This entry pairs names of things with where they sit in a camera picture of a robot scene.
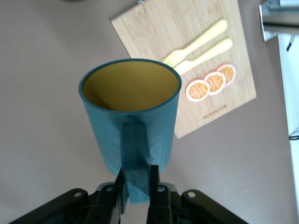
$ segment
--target wire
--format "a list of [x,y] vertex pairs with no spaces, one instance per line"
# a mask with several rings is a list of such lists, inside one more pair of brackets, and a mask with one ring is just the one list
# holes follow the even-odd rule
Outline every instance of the wire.
[[294,43],[294,40],[295,40],[295,34],[292,34],[292,35],[291,35],[290,42],[289,42],[289,45],[288,45],[288,47],[286,48],[286,51],[289,51],[291,45]]
[[290,135],[290,136],[289,136],[289,140],[290,140],[290,141],[299,140],[299,135],[293,135],[293,136]]

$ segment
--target wooden cutting board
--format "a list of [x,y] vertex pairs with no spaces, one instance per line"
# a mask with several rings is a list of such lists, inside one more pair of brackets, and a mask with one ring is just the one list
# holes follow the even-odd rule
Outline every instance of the wooden cutting board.
[[[252,72],[237,0],[146,0],[112,20],[118,36],[132,58],[163,61],[173,50],[192,43],[219,19],[228,29],[186,57],[193,60],[230,37],[233,47],[181,76],[175,134],[178,138],[202,127],[256,97]],[[185,88],[222,63],[236,67],[236,78],[220,93],[191,102]]]

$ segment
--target cup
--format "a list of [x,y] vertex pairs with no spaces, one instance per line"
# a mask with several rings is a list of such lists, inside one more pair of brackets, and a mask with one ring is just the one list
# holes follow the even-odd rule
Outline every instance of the cup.
[[104,162],[122,168],[130,203],[150,194],[150,165],[167,166],[181,88],[179,74],[148,59],[122,59],[88,72],[79,94]]

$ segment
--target orange slice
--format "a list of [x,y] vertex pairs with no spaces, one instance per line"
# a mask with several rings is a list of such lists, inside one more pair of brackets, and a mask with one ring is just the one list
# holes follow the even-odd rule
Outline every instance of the orange slice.
[[213,71],[207,74],[204,77],[204,80],[206,80],[210,85],[209,95],[215,95],[221,92],[226,83],[224,74],[218,71]]
[[216,70],[225,75],[226,86],[228,86],[234,81],[236,76],[236,69],[234,65],[225,63],[220,65]]
[[186,87],[186,96],[193,102],[204,100],[210,92],[210,85],[203,79],[195,79]]

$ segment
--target fork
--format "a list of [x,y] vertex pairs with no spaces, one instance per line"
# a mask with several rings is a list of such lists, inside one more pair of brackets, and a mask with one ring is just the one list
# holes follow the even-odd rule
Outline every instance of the fork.
[[199,65],[200,63],[205,62],[206,60],[215,57],[219,54],[222,54],[223,52],[229,50],[233,45],[233,41],[230,38],[226,38],[220,43],[213,46],[211,49],[206,51],[204,54],[199,56],[193,61],[185,60],[178,64],[176,67],[174,67],[174,70],[179,74],[183,75],[185,72],[191,70],[195,66]]
[[163,63],[174,67],[183,59],[199,48],[200,46],[204,45],[205,43],[209,42],[211,39],[214,39],[221,33],[223,33],[228,27],[228,22],[225,19],[221,19],[216,22],[211,28],[209,28],[206,32],[204,32],[199,38],[197,38],[194,42],[192,42],[189,46],[184,49],[179,49],[173,51],[167,58],[163,61]]

